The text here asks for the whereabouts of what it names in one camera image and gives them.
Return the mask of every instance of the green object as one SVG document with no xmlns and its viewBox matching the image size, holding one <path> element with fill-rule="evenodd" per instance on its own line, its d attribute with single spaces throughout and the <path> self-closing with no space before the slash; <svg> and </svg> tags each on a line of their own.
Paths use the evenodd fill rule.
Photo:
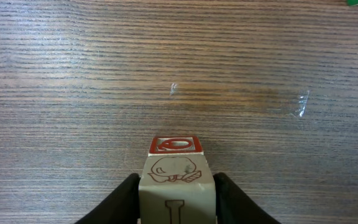
<svg viewBox="0 0 358 224">
<path fill-rule="evenodd" d="M 350 6 L 358 5 L 358 0 L 347 0 L 347 4 Z"/>
</svg>

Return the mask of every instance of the white block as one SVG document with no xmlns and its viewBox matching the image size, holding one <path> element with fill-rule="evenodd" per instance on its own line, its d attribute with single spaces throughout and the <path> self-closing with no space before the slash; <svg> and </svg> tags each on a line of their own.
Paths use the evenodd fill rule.
<svg viewBox="0 0 358 224">
<path fill-rule="evenodd" d="M 158 146 L 168 153 L 155 153 Z M 198 138 L 156 137 L 149 155 L 139 183 L 141 223 L 215 224 L 215 183 Z"/>
</svg>

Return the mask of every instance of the wooden table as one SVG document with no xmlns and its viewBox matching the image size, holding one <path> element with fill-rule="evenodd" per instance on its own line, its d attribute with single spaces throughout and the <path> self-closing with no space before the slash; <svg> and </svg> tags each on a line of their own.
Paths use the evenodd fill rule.
<svg viewBox="0 0 358 224">
<path fill-rule="evenodd" d="M 358 6 L 0 1 L 0 223 L 75 222 L 157 134 L 282 223 L 358 223 Z"/>
</svg>

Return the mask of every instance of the wood grain surface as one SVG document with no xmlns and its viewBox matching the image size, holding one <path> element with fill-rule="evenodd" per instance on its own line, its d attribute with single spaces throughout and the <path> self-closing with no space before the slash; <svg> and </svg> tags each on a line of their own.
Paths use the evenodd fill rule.
<svg viewBox="0 0 358 224">
<path fill-rule="evenodd" d="M 282 223 L 358 223 L 358 6 L 0 1 L 0 223 L 75 222 L 158 134 Z"/>
</svg>

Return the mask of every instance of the red block face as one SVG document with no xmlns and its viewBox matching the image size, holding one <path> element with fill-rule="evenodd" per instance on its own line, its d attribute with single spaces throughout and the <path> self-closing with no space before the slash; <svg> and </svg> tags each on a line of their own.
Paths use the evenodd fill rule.
<svg viewBox="0 0 358 224">
<path fill-rule="evenodd" d="M 196 136 L 160 137 L 153 139 L 150 154 L 203 152 L 200 141 Z"/>
</svg>

